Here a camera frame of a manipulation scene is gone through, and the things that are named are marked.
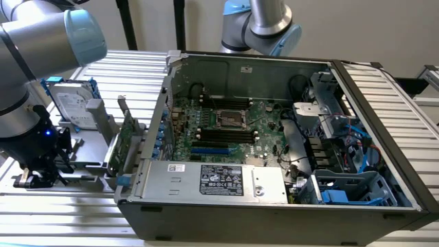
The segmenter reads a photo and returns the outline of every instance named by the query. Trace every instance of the aluminum workbench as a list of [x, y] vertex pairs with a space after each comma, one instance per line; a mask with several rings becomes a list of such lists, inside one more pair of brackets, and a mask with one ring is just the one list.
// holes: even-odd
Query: aluminum workbench
[[[126, 95], [134, 117], [150, 125], [162, 79], [166, 76], [166, 53], [142, 51], [111, 51], [106, 59], [79, 69], [73, 79], [94, 77], [99, 82], [107, 112], [118, 122], [123, 113], [118, 95]], [[402, 96], [400, 88], [365, 68], [351, 74], [362, 91], [374, 99], [372, 106], [384, 120], [389, 132], [412, 161], [428, 187], [439, 200], [439, 157], [424, 157], [413, 151], [408, 137], [432, 136], [430, 143], [439, 148], [439, 140], [429, 132], [432, 122], [414, 101]], [[54, 105], [49, 107], [53, 120], [58, 122]], [[230, 244], [145, 242], [137, 235], [115, 205], [110, 192], [27, 191], [13, 187], [11, 177], [22, 170], [10, 158], [0, 167], [0, 243], [45, 246], [238, 246]], [[398, 231], [374, 242], [373, 247], [439, 246], [439, 222], [420, 231]]]

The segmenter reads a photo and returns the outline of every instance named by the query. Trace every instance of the black memory slot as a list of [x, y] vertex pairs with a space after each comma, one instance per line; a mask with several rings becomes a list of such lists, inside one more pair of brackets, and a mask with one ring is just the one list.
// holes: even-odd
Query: black memory slot
[[234, 130], [203, 130], [203, 142], [223, 142], [223, 143], [254, 143], [253, 131], [234, 131]]
[[227, 143], [193, 142], [193, 147], [229, 148]]
[[206, 99], [202, 103], [202, 107], [213, 109], [246, 110], [249, 108], [249, 101], [229, 99]]
[[202, 141], [206, 142], [219, 142], [219, 143], [255, 143], [253, 139], [243, 138], [215, 138], [215, 137], [202, 137]]

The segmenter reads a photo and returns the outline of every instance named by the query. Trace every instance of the power supply label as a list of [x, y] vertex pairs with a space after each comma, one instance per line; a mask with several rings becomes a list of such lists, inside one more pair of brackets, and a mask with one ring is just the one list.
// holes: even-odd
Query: power supply label
[[214, 196], [245, 196], [242, 167], [202, 165], [201, 193]]

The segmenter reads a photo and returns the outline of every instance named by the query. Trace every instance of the motherboard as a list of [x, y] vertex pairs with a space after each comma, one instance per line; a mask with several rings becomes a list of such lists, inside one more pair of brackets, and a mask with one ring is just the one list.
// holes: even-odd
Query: motherboard
[[173, 160], [279, 167], [282, 111], [270, 101], [177, 98]]

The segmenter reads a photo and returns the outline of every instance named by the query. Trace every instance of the black pole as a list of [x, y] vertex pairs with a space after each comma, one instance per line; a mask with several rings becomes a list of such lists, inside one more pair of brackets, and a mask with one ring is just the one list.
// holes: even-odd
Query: black pole
[[138, 50], [135, 28], [133, 26], [129, 0], [117, 0], [121, 19], [123, 21], [129, 50]]
[[186, 50], [185, 2], [174, 0], [174, 16], [177, 19], [178, 50]]

